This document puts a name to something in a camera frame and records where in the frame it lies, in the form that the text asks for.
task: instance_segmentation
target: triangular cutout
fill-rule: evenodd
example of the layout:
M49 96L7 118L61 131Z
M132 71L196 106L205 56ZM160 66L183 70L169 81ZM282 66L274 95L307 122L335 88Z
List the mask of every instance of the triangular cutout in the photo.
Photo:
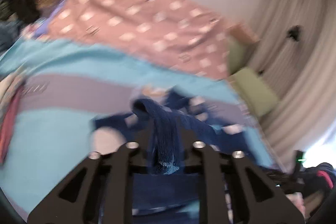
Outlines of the triangular cutout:
M252 190L257 202L263 202L266 199L273 197L273 192L263 183L250 168L246 168L247 177L251 183Z
M78 197L79 191L81 189L83 180L86 175L86 168L83 168L78 172L78 174L64 187L64 189L59 193L59 197L74 203Z

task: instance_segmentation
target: fabric with polka dots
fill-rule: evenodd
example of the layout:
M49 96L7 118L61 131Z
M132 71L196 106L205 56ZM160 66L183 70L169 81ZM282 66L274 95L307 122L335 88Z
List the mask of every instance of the fabric with polka dots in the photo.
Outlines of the fabric with polka dots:
M103 43L169 69L228 77L228 20L191 0L67 0L51 39Z

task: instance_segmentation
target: pink blanket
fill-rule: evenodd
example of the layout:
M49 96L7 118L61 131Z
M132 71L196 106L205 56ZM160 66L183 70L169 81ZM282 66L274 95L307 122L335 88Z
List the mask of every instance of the pink blanket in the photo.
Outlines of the pink blanket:
M49 25L52 39L103 43L154 64L228 76L226 21L191 0L67 0Z

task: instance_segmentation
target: beige striped curtain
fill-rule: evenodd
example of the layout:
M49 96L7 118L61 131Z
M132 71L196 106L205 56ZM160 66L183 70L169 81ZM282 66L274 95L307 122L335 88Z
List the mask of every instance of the beige striped curtain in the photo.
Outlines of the beige striped curtain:
M288 168L294 150L305 151L336 133L336 0L324 5L324 24L307 65L279 106L261 122L267 140Z
M251 22L261 37L248 66L264 71L263 80L283 98L307 64L319 38L326 0L266 0ZM286 38L302 26L300 41Z

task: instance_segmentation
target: screw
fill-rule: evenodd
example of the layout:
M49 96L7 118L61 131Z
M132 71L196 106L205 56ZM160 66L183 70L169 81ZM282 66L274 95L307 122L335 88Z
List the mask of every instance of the screw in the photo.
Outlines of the screw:
M136 149L139 147L139 144L137 142L128 142L126 143L126 147L129 149Z
M201 141L197 141L193 143L193 147L194 148L204 148L205 147L205 143L201 142Z
M90 152L89 153L89 158L92 160L97 160L100 158L100 153L99 152Z
M241 159L241 158L244 158L245 154L243 151L235 151L232 153L232 156L235 158L235 159Z

